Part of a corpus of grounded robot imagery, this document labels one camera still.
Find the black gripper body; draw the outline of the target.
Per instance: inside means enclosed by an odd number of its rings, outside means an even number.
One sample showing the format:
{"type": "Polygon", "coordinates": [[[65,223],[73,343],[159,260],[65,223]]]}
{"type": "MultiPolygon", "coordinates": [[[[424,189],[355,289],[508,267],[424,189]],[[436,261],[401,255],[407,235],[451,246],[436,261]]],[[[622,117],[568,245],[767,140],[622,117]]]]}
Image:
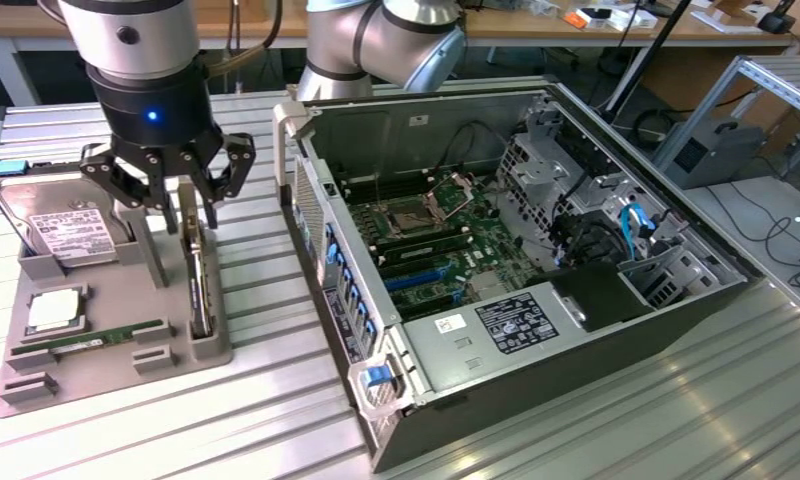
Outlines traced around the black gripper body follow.
{"type": "Polygon", "coordinates": [[[112,131],[112,152],[129,165],[165,176],[208,172],[211,102],[205,68],[192,62],[153,79],[107,75],[89,65],[87,74],[112,131]]]}

